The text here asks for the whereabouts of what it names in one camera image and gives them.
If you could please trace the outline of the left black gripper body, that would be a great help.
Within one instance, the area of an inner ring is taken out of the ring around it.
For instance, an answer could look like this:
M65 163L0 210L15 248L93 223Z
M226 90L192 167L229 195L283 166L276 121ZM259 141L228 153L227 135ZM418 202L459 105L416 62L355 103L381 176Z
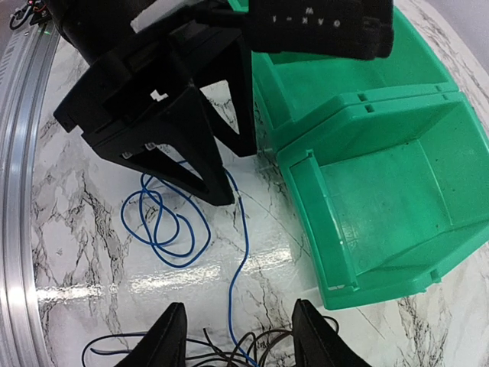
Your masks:
M209 101L237 132L228 83L198 87L194 77L211 57L211 46L218 42L228 45L238 37L242 38L239 30L206 26L184 26L167 35L132 37L85 72L57 107L55 119L67 131L81 129L85 141L100 157L128 161L131 153L123 152L128 130L154 103L165 108L186 88L194 86L201 93L204 110L204 103ZM169 156L164 147L171 146L148 143L145 147Z

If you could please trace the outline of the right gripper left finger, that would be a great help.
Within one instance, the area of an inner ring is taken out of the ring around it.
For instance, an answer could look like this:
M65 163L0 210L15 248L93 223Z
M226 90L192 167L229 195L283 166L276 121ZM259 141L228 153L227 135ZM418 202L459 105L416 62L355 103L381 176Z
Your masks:
M118 367L186 365L187 317L183 303L172 303Z

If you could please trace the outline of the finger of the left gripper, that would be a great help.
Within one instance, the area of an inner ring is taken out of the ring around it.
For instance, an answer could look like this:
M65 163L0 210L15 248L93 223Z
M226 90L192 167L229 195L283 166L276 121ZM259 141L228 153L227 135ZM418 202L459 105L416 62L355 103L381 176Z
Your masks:
M211 57L196 73L195 84L198 87L205 87L221 81L227 82L238 123L238 131L235 132L207 101L204 106L211 131L237 156L254 155L257 153L257 144L253 113L251 51L241 37L228 45L218 42L208 51L211 52Z
M194 169L189 171L158 149L145 145L169 145ZM201 93L188 87L167 107L154 103L128 130L123 152L138 170L166 180L214 206L234 203L221 155L209 127Z

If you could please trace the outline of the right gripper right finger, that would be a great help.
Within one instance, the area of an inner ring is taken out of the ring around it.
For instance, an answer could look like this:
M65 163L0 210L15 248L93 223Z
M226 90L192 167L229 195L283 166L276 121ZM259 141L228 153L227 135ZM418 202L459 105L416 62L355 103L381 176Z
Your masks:
M369 367L308 301L293 308L292 334L296 366Z

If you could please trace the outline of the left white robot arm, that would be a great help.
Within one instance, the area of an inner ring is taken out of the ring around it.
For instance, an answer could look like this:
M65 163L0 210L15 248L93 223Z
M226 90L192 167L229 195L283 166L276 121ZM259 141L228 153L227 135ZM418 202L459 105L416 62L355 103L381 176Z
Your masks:
M54 112L100 158L175 184L214 206L234 196L218 146L256 153L251 51L221 26L223 1L185 5L142 31L148 1L49 1L89 69Z

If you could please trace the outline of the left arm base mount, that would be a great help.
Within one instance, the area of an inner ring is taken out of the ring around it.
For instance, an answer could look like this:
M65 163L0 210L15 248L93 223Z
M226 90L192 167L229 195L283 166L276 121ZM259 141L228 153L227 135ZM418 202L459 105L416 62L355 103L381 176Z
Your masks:
M9 21L9 29L16 31L27 22L29 25L44 24L52 18L45 1L28 0L22 8L16 8Z

